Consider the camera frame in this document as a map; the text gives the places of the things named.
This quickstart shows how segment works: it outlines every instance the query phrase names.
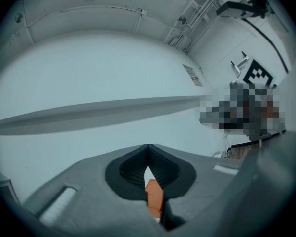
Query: metal pipe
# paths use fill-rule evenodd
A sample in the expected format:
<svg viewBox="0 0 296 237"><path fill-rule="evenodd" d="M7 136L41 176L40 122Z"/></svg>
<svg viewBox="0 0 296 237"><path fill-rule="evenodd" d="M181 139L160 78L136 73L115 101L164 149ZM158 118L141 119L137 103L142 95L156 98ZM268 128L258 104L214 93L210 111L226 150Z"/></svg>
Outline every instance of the metal pipe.
<svg viewBox="0 0 296 237"><path fill-rule="evenodd" d="M180 39L177 41L177 43L175 44L175 47L174 48L177 48L177 45L180 45L181 44L181 42L183 41L183 39L184 39L184 35L182 35L181 37L180 37Z"/></svg>
<svg viewBox="0 0 296 237"><path fill-rule="evenodd" d="M213 7L215 8L215 10L217 10L218 8L217 8L217 5L216 5L216 2L215 3L213 3Z"/></svg>
<svg viewBox="0 0 296 237"><path fill-rule="evenodd" d="M204 11L204 13L203 13L202 16L200 17L199 21L196 23L195 26L193 26L193 29L192 29L190 35L194 32L194 30L196 29L196 27L198 26L198 24L201 22L201 20L204 18L204 16L205 16L205 15L208 13L208 11L211 9L211 6L212 6L212 5L213 5L213 3L210 4L210 6L208 6L208 7L206 8L206 10Z"/></svg>
<svg viewBox="0 0 296 237"><path fill-rule="evenodd" d="M186 11L189 9L189 7L191 6L191 4L192 4L194 1L195 1L195 0L191 0L191 1L188 3L188 5L187 5L187 6L185 7L185 9L181 12L181 14L180 14L179 17L181 17L184 13L186 13ZM174 22L174 24L173 24L173 26L171 27L170 31L168 32L168 34L167 34L166 37L164 38L163 43L166 42L167 38L168 38L169 35L172 33L173 29L177 26L178 22L179 22L178 19Z"/></svg>
<svg viewBox="0 0 296 237"><path fill-rule="evenodd" d="M206 0L203 5L200 7L200 9L198 10L198 14L200 14L203 11L203 8L209 3L210 0ZM193 20L190 20L190 22L188 23L189 25L193 24L195 18Z"/></svg>
<svg viewBox="0 0 296 237"><path fill-rule="evenodd" d="M207 11L208 11L208 8L212 5L212 3L214 2L215 0L212 0L211 2L209 2L207 5L206 5L206 7L205 7L205 9L202 11L202 13L200 14L200 16L197 18L197 20L196 20L196 22L197 21L200 21L203 17L204 17L204 15L207 13ZM196 22L192 25L192 26L190 26L191 28L194 28L195 27L195 25L196 25Z"/></svg>
<svg viewBox="0 0 296 237"><path fill-rule="evenodd" d="M137 24L136 24L136 26L135 26L135 28L133 30L133 34L136 34L137 33L137 30L139 28L139 24L140 24L140 20L142 19L142 16L143 15L140 13L139 18L138 18L138 21L137 21Z"/></svg>
<svg viewBox="0 0 296 237"><path fill-rule="evenodd" d="M72 10L79 10L79 9L88 9L88 8L112 8L112 9L124 9L124 10L129 10L129 11L132 11L132 12L137 12L137 13L141 13L140 10L135 10L135 9L129 9L129 8L125 8L125 7L119 7L119 6L112 6L112 5L86 5L86 6L78 6L78 7L72 7L72 8L67 8L67 9L63 9L63 10L58 10L58 11L55 11L53 13L50 13L48 15L45 15L37 20L34 20L33 22L27 24L27 22L25 22L25 26L23 28L21 28L19 31L15 32L14 34L15 35L18 35L20 32L22 32L23 30L26 30L29 34L29 37L31 36L31 33L29 32L29 30L27 28L31 27L32 25L36 24L38 21L42 20L42 19L45 19L45 18L48 18L50 16L54 16L54 15L57 15L59 13L62 13L62 12L67 12L67 11L72 11ZM159 22L162 22L164 25L168 26L167 23L165 23L163 20L161 20L160 18L157 18L157 17L154 17L154 16L151 16L151 15L146 15L147 17L150 17L150 18L153 18L155 20L158 20ZM10 39L5 42L1 48L3 48L5 45L7 45L9 43Z"/></svg>
<svg viewBox="0 0 296 237"><path fill-rule="evenodd" d="M220 6L221 6L221 5L220 5L219 2L216 0L216 1L215 1L215 9L218 10L218 9L220 8Z"/></svg>
<svg viewBox="0 0 296 237"><path fill-rule="evenodd" d="M195 11L193 12L191 18L196 17L196 15L197 15L197 9L196 9L196 6L194 6L194 7L195 7Z"/></svg>
<svg viewBox="0 0 296 237"><path fill-rule="evenodd" d="M182 36L185 35L185 31L186 31L186 27L183 29L183 31L181 32L181 34L178 37L178 40L176 41L176 43L173 45L173 47L177 47L177 45L179 44L180 39L182 38Z"/></svg>
<svg viewBox="0 0 296 237"><path fill-rule="evenodd" d="M22 0L22 14L23 14L23 18L24 18L24 26L25 26L25 29L26 29L26 33L30 39L30 42L32 45L34 45L34 40L32 38L32 35L31 35L31 32L29 30L29 26L28 26L28 22L26 21L26 16L25 16L25 9L24 9L24 0Z"/></svg>

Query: cable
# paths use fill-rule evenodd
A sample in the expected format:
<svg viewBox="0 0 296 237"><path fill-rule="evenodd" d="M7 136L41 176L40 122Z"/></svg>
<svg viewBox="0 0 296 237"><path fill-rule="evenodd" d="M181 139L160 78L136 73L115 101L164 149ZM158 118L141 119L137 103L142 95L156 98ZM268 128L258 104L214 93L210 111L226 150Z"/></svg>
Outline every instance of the cable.
<svg viewBox="0 0 296 237"><path fill-rule="evenodd" d="M206 79L206 77L204 76L203 70L201 67L199 67L199 70L202 72L203 78L205 78L205 80L207 81L207 83L209 84L209 86L213 89L212 85L209 83L209 81Z"/></svg>
<svg viewBox="0 0 296 237"><path fill-rule="evenodd" d="M259 34L262 35L262 37L264 37L270 44L271 46L274 48L274 50L276 51L278 57L280 58L281 62L282 62L282 65L284 67L284 70L285 70L285 73L287 74L289 71L286 67L286 64L280 54L280 52L277 50L277 48L275 47L275 45L273 44L273 42L269 39L268 36L266 36L258 27L256 27L254 24L252 24L251 22L249 22L248 20L246 20L245 18L242 19L242 21L246 22L247 24L251 25Z"/></svg>
<svg viewBox="0 0 296 237"><path fill-rule="evenodd" d="M224 142L224 145L225 145L225 158L232 158L232 156L231 156L231 152L232 152L232 150L228 150L229 148L231 148L230 147L230 144L229 144L229 142L228 142L228 139L227 139L227 136L228 136L228 134L226 134L224 137L223 137L223 142Z"/></svg>

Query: black rubber pad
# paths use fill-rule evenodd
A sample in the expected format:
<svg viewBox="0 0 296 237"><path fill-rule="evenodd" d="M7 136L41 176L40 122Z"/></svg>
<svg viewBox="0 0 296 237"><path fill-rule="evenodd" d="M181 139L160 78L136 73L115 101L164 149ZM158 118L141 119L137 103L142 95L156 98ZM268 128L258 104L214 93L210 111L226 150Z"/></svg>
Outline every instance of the black rubber pad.
<svg viewBox="0 0 296 237"><path fill-rule="evenodd" d="M105 180L119 196L147 201L144 173L148 165L164 191L164 200L183 196L196 179L191 164L149 144L113 160L105 170Z"/></svg>

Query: white wall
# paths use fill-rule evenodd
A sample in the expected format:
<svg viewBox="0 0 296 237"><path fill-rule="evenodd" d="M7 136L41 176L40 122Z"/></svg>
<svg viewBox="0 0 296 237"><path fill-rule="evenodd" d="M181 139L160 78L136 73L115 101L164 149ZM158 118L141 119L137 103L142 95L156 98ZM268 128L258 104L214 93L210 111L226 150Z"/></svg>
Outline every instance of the white wall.
<svg viewBox="0 0 296 237"><path fill-rule="evenodd" d="M291 64L281 39L266 20L250 19L256 27L264 32L281 53L289 70ZM213 88L228 85L236 80L237 72L230 61L238 64L242 59L241 52L256 57L273 75L275 84L285 78L284 68L272 46L245 22L229 18L217 18L200 40L194 45L189 55L201 66L204 77ZM224 150L222 131L210 131L216 141L216 149ZM229 135L229 143L248 142L245 135Z"/></svg>
<svg viewBox="0 0 296 237"><path fill-rule="evenodd" d="M195 86L182 64L195 68L205 87ZM182 98L11 123L0 129L0 172L23 202L73 163L123 147L156 143L211 156L208 129L195 116L195 98L209 87L197 67L158 41L117 32L76 32L35 45L0 73L0 119L97 101Z"/></svg>
<svg viewBox="0 0 296 237"><path fill-rule="evenodd" d="M43 41L0 72L0 120L51 108L112 100L198 96L182 64L198 66L158 41L105 31Z"/></svg>
<svg viewBox="0 0 296 237"><path fill-rule="evenodd" d="M147 11L147 15L142 16L137 34L163 40L189 1L18 0L0 26L0 59L7 61L29 48L32 45L31 38L37 43L58 34L83 30L132 33L140 16L139 9ZM186 16L192 15L193 11L194 8L191 7ZM23 15L19 23L15 22L17 13ZM179 34L179 31L174 29L168 41Z"/></svg>

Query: white ceiling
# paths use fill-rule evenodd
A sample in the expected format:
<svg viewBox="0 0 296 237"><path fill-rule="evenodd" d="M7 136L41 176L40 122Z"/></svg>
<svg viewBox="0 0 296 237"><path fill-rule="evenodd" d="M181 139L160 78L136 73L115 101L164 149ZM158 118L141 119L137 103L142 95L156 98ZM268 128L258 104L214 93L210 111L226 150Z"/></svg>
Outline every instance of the white ceiling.
<svg viewBox="0 0 296 237"><path fill-rule="evenodd" d="M18 0L0 27L0 57L10 60L32 44L55 35L80 30L115 30L133 33L139 20L139 9L147 11L137 30L138 35L164 41L172 25L191 0ZM205 0L195 0L184 14L189 19L194 7ZM21 13L20 23L15 16ZM215 10L209 12L215 17ZM185 50L206 22L199 24L190 37L184 37L178 49ZM167 38L169 43L184 28L180 23Z"/></svg>

